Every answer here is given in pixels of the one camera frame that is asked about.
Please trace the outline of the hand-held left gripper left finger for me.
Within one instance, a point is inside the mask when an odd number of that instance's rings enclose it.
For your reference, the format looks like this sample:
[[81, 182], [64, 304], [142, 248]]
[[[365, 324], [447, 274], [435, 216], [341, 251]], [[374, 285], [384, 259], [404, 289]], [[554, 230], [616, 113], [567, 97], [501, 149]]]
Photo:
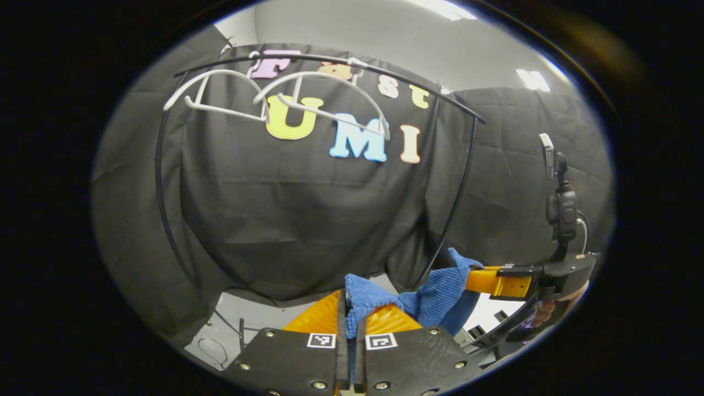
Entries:
[[335, 291], [286, 326], [261, 328], [223, 378], [246, 395], [338, 395], [349, 388], [344, 298]]

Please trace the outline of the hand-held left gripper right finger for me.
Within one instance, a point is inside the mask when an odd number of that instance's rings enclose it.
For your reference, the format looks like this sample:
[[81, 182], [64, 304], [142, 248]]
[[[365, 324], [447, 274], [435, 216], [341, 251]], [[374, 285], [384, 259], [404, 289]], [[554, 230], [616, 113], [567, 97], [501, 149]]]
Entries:
[[483, 375], [442, 327], [422, 327], [393, 304], [360, 322], [354, 389], [364, 395], [444, 395]]

